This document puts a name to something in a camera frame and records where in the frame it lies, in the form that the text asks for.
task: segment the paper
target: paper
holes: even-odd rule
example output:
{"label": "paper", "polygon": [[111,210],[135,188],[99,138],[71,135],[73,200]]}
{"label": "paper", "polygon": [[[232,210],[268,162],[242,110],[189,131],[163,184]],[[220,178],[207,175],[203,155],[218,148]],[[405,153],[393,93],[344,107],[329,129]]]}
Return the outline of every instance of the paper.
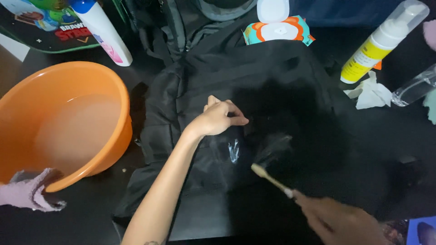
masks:
{"label": "paper", "polygon": [[377,83],[374,71],[368,72],[369,78],[360,82],[353,90],[344,90],[350,99],[357,98],[356,109],[391,106],[392,93],[383,84]]}

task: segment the pink microfiber cloth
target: pink microfiber cloth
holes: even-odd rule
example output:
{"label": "pink microfiber cloth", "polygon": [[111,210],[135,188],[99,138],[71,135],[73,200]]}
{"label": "pink microfiber cloth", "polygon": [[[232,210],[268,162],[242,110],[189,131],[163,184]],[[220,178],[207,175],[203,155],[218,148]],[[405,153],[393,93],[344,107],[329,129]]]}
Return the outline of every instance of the pink microfiber cloth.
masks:
{"label": "pink microfiber cloth", "polygon": [[436,51],[436,20],[424,22],[423,28],[426,43]]}
{"label": "pink microfiber cloth", "polygon": [[9,184],[0,186],[0,205],[12,205],[19,208],[32,208],[44,212],[60,211],[66,202],[56,200],[45,187],[60,177],[60,172],[46,168],[41,174],[20,171]]}

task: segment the yellow foam pump bottle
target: yellow foam pump bottle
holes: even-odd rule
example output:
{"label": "yellow foam pump bottle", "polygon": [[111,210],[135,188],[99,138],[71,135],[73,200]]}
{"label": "yellow foam pump bottle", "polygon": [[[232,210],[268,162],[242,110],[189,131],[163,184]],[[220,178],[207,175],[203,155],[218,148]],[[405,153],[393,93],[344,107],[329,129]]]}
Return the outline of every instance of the yellow foam pump bottle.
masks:
{"label": "yellow foam pump bottle", "polygon": [[429,12],[429,7],[418,0],[401,2],[345,63],[341,81],[350,84],[359,81],[421,23]]}

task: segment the brawl stars logo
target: brawl stars logo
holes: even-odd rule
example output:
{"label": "brawl stars logo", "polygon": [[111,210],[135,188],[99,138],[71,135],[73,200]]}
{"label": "brawl stars logo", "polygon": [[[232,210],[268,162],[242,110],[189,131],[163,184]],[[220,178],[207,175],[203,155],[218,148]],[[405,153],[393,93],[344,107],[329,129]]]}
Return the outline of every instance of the brawl stars logo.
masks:
{"label": "brawl stars logo", "polygon": [[61,41],[66,41],[70,38],[86,37],[92,35],[84,23],[59,26],[59,28],[60,30],[55,31],[54,34],[59,37]]}

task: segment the toothbrush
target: toothbrush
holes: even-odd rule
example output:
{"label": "toothbrush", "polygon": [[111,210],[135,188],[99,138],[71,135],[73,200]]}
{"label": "toothbrush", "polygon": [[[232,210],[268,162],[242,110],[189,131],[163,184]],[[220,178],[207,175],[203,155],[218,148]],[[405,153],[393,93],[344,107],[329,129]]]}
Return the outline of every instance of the toothbrush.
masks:
{"label": "toothbrush", "polygon": [[285,193],[288,198],[292,199],[294,197],[291,189],[289,189],[288,187],[286,187],[285,185],[283,185],[282,183],[280,183],[279,181],[277,181],[276,179],[271,177],[268,174],[268,172],[266,172],[266,170],[263,167],[261,167],[260,165],[253,163],[251,165],[251,170],[253,170],[253,172],[255,174],[257,174],[259,177],[267,179],[269,182],[271,182],[277,188],[281,189],[283,191],[283,193]]}

